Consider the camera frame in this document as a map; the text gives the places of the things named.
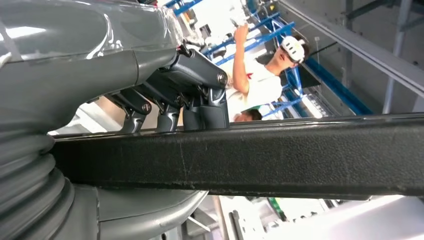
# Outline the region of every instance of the black metal beam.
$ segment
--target black metal beam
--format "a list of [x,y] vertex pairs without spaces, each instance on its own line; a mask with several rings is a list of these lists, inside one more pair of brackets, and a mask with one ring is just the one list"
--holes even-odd
[[351,12],[348,12],[346,14],[346,17],[349,20],[353,20],[353,19],[355,19],[355,18],[357,18],[357,17],[359,17],[363,14],[368,13],[371,10],[374,10],[374,9],[384,5],[384,4],[387,4],[388,2],[389,2],[388,0],[374,0],[374,1],[372,1],[368,4],[365,4],[365,5],[363,5],[359,8],[351,11]]
[[424,16],[406,23],[405,25],[402,26],[401,31],[402,32],[408,31],[409,29],[412,29],[421,24],[424,24]]
[[424,117],[402,115],[69,138],[52,153],[80,184],[329,198],[424,195],[423,146]]

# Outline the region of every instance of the green object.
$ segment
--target green object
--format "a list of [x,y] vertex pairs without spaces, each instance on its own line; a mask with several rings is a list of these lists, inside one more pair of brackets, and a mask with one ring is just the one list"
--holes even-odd
[[279,214],[279,217],[281,218],[284,216],[283,210],[281,210],[280,205],[277,202],[277,199],[275,197],[268,197],[269,203],[271,204],[271,207]]
[[260,108],[261,106],[262,106],[262,105],[254,106],[254,107],[249,108],[248,110],[252,110],[252,109],[259,110],[259,108]]

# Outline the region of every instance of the gray robotic arm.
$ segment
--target gray robotic arm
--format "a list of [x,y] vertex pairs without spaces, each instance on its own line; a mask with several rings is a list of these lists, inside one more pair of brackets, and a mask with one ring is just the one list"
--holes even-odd
[[146,99],[162,106],[160,131],[175,129],[182,106],[194,129],[227,127],[226,76],[187,54],[171,11],[4,0],[0,38],[0,239],[149,239],[185,221],[206,191],[72,184],[55,168],[46,134],[103,95],[128,112],[127,133],[150,112]]

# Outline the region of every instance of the cable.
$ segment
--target cable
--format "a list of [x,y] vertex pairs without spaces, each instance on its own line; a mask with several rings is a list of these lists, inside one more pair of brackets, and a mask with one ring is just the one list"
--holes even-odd
[[318,49],[318,50],[316,50],[316,51],[312,52],[309,56],[313,56],[313,55],[315,55],[315,54],[318,54],[319,52],[324,51],[324,50],[326,50],[326,49],[328,49],[328,48],[330,48],[330,47],[332,47],[332,46],[334,46],[334,45],[336,45],[336,44],[337,44],[337,42],[336,42],[336,41],[335,41],[335,42],[333,42],[333,43],[331,43],[331,44],[328,44],[327,46],[325,46],[325,47],[323,47],[323,48],[320,48],[320,49]]

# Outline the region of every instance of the plastic wrap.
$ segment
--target plastic wrap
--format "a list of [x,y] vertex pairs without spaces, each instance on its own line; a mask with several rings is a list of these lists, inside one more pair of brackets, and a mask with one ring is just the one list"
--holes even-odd
[[11,53],[10,62],[92,59],[172,49],[183,42],[171,9],[136,2],[5,0],[0,16],[0,56]]

